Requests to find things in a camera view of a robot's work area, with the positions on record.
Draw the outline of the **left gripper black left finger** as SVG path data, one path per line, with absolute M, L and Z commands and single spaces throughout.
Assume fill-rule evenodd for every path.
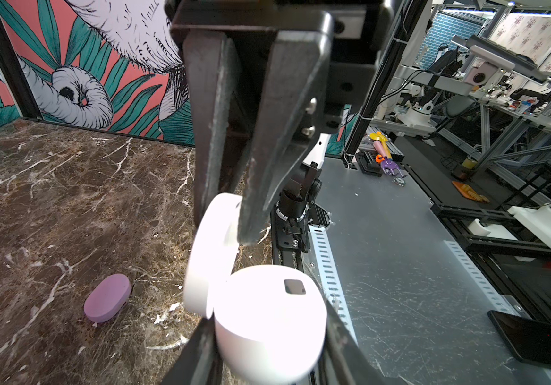
M 220 385 L 222 378 L 215 320 L 201 319 L 161 385 Z

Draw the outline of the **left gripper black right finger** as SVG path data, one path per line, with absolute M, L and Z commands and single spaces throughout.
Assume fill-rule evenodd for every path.
M 318 361 L 319 384 L 395 384 L 362 354 L 333 305 L 326 300 L 325 343 Z

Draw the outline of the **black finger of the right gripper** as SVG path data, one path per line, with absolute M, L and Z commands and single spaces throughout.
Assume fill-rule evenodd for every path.
M 245 170 L 247 134 L 235 102 L 242 67 L 223 32 L 194 30 L 183 43 L 195 137 L 194 219 L 199 225 L 219 193 L 233 193 Z
M 242 245 L 259 240 L 281 189 L 325 126 L 331 50 L 331 37 L 319 32 L 282 31 L 271 46 L 240 206 Z

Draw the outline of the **white earbud charging case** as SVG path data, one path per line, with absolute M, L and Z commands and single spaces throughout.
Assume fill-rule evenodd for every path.
M 255 265 L 234 271 L 242 197 L 208 205 L 187 263 L 183 304 L 215 323 L 219 354 L 250 384 L 293 384 L 314 369 L 328 311 L 321 290 L 297 269 Z

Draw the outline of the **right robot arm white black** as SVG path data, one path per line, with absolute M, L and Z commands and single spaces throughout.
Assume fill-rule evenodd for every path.
M 195 133 L 195 222 L 220 193 L 245 184 L 237 241 L 258 241 L 268 219 L 276 243 L 309 250 L 307 212 L 320 189 L 316 161 L 307 156 L 325 128 L 328 35 L 280 31 L 266 40 L 262 64 L 254 38 L 194 30 L 185 38 Z

